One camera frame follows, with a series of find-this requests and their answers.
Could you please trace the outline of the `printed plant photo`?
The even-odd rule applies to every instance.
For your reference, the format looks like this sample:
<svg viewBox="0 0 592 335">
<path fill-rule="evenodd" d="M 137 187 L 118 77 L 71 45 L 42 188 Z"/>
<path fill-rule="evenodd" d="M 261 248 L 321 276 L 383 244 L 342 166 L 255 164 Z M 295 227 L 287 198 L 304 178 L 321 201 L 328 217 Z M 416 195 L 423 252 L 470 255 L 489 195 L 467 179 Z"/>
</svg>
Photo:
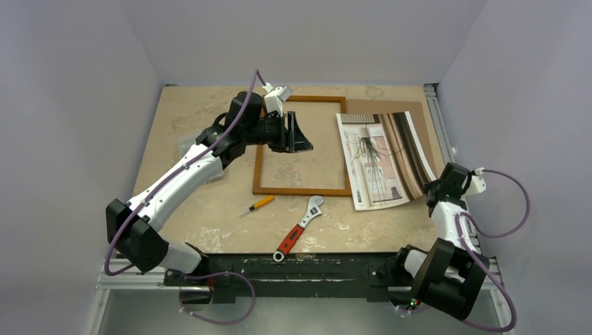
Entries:
<svg viewBox="0 0 592 335">
<path fill-rule="evenodd" d="M 409 111 L 338 114 L 336 122 L 355 210 L 406 204 L 436 179 Z"/>
</svg>

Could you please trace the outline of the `wooden picture frame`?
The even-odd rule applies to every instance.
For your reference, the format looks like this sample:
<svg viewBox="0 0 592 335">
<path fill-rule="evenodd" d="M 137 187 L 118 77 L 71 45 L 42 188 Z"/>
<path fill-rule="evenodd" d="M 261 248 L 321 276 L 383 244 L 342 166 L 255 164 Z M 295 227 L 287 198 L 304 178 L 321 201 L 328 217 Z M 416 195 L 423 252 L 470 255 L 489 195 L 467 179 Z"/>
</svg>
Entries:
<svg viewBox="0 0 592 335">
<path fill-rule="evenodd" d="M 294 96 L 287 99 L 287 102 L 292 103 L 337 103 L 339 104 L 340 112 L 347 113 L 346 97 L 344 96 Z M 295 114 L 288 116 L 288 127 L 292 130 L 288 139 L 291 140 L 291 147 L 289 149 L 308 149 L 311 151 L 313 145 L 305 138 L 300 131 Z M 344 188 L 273 188 L 263 187 L 260 185 L 262 180 L 263 169 L 263 146 L 256 148 L 256 159 L 253 173 L 253 195 L 280 195 L 280 196 L 314 196 L 319 195 L 323 197 L 340 197 L 350 198 L 352 195 L 349 176 L 347 169 L 345 169 L 345 186 Z"/>
</svg>

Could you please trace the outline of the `red handled adjustable wrench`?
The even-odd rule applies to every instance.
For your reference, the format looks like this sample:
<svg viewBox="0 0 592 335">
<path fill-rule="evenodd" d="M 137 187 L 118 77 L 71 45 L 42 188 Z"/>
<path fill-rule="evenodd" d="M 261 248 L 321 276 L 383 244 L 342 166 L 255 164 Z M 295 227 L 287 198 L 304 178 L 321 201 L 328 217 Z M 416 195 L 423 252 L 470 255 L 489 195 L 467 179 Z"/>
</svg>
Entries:
<svg viewBox="0 0 592 335">
<path fill-rule="evenodd" d="M 320 210 L 321 205 L 324 203 L 324 197 L 315 195 L 309 198 L 307 211 L 303 215 L 302 219 L 297 225 L 285 236 L 278 248 L 272 255 L 274 262 L 283 262 L 287 254 L 291 252 L 298 239 L 303 234 L 307 225 L 315 218 L 321 216 L 323 213 Z"/>
</svg>

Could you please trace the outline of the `brown frame backing board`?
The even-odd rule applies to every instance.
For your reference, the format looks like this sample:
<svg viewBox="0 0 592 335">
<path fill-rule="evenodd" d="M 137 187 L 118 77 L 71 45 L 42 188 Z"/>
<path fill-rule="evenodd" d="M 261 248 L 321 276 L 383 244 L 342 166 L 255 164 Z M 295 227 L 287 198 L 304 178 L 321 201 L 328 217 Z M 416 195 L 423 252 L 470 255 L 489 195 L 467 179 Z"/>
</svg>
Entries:
<svg viewBox="0 0 592 335">
<path fill-rule="evenodd" d="M 445 160 L 434 123 L 425 103 L 407 100 L 346 99 L 346 114 L 392 114 L 410 112 L 428 163 L 436 176 L 445 167 Z"/>
</svg>

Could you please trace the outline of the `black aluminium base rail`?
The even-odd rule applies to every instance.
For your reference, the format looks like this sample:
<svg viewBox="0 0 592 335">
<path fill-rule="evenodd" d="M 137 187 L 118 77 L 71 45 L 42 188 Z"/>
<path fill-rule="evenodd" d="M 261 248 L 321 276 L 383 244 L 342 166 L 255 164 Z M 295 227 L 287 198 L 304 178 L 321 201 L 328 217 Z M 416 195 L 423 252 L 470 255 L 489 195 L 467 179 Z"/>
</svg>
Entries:
<svg viewBox="0 0 592 335">
<path fill-rule="evenodd" d="M 386 253 L 296 253 L 283 262 L 266 253 L 210 255 L 191 278 L 168 270 L 164 284 L 190 304 L 231 304 L 238 297 L 360 298 L 408 305 L 412 276 L 408 250 Z"/>
</svg>

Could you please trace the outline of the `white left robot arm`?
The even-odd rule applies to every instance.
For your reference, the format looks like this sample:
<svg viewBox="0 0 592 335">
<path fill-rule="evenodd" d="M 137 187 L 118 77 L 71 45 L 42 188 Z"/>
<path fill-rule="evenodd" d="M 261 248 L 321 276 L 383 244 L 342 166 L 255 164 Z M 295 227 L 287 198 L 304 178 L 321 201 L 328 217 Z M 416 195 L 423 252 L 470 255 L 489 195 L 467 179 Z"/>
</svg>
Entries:
<svg viewBox="0 0 592 335">
<path fill-rule="evenodd" d="M 111 201 L 105 210 L 108 251 L 118 251 L 142 272 L 164 267 L 181 272 L 190 285 L 204 283 L 208 266 L 202 252 L 188 243 L 169 242 L 159 231 L 188 196 L 221 176 L 249 145 L 288 154 L 313 149 L 295 113 L 283 111 L 290 95 L 288 87 L 271 89 L 265 96 L 239 92 L 229 110 L 217 116 L 158 181 L 126 202 Z"/>
</svg>

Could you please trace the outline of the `yellow handled screwdriver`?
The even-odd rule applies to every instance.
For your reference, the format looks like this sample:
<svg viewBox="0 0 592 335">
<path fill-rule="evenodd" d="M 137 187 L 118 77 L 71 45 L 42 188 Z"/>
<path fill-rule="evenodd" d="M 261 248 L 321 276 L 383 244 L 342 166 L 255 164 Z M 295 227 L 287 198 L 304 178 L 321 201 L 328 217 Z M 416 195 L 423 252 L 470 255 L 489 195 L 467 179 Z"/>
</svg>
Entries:
<svg viewBox="0 0 592 335">
<path fill-rule="evenodd" d="M 239 217 L 244 217 L 245 215 L 259 210 L 259 208 L 264 207 L 265 205 L 269 204 L 274 200 L 273 195 L 268 195 L 267 197 L 257 201 L 255 204 L 252 204 L 246 211 L 242 212 Z"/>
</svg>

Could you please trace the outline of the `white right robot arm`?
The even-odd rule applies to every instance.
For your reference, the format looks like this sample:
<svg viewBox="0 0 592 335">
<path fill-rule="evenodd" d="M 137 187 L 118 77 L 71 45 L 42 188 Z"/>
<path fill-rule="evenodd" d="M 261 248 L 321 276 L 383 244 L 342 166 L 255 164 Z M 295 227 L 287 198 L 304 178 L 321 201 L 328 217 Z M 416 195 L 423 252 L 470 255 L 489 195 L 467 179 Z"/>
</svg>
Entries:
<svg viewBox="0 0 592 335">
<path fill-rule="evenodd" d="M 428 215 L 438 237 L 428 252 L 412 250 L 392 265 L 394 279 L 411 281 L 411 297 L 458 320 L 472 311 L 486 274 L 469 255 L 476 249 L 468 225 L 456 224 L 466 214 L 465 197 L 481 193 L 485 184 L 475 172 L 447 163 L 439 178 L 424 185 Z"/>
</svg>

